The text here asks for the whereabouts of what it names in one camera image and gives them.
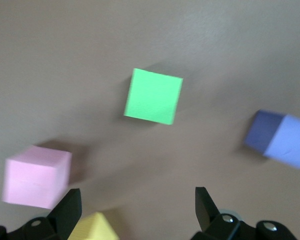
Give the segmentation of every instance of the pink cube top face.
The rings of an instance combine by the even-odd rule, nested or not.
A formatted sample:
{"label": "pink cube top face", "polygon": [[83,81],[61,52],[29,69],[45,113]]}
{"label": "pink cube top face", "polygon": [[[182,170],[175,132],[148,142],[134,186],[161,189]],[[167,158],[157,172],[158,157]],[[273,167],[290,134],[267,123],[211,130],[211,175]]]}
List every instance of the pink cube top face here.
{"label": "pink cube top face", "polygon": [[6,160],[2,200],[52,209],[68,186],[71,153],[31,146]]}

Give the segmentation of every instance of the colored block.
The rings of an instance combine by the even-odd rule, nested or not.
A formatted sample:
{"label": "colored block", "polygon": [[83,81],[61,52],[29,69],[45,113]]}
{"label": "colored block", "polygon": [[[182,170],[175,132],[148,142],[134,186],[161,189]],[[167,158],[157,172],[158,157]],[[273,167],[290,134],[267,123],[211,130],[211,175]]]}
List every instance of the colored block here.
{"label": "colored block", "polygon": [[97,212],[81,219],[68,240],[119,240],[119,237],[106,217]]}
{"label": "colored block", "polygon": [[174,122],[182,78],[135,68],[124,115],[171,125]]}
{"label": "colored block", "polygon": [[67,189],[71,153],[31,146],[5,162],[2,200],[52,209]]}
{"label": "colored block", "polygon": [[244,143],[281,163],[300,169],[300,118],[276,112],[257,112]]}

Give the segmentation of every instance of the light blue cube face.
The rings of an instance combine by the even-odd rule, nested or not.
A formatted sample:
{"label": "light blue cube face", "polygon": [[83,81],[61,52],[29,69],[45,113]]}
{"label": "light blue cube face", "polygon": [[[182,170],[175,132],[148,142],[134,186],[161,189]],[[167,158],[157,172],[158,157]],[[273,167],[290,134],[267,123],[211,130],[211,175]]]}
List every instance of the light blue cube face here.
{"label": "light blue cube face", "polygon": [[283,118],[264,156],[300,169],[300,118]]}

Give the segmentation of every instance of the blue cube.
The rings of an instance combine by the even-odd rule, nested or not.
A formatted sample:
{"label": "blue cube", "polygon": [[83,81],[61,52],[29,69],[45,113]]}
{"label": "blue cube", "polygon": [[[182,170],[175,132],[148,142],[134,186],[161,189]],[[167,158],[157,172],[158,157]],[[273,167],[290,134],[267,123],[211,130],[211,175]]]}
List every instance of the blue cube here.
{"label": "blue cube", "polygon": [[267,158],[300,169],[300,118],[259,110],[244,144]]}

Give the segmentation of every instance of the pink cube front face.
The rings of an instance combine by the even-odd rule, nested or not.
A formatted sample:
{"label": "pink cube front face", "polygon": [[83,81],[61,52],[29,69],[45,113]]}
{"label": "pink cube front face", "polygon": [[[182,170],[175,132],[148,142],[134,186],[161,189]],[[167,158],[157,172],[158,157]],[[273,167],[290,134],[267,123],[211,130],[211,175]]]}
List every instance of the pink cube front face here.
{"label": "pink cube front face", "polygon": [[52,209],[67,189],[71,153],[31,146],[6,160],[2,200]]}

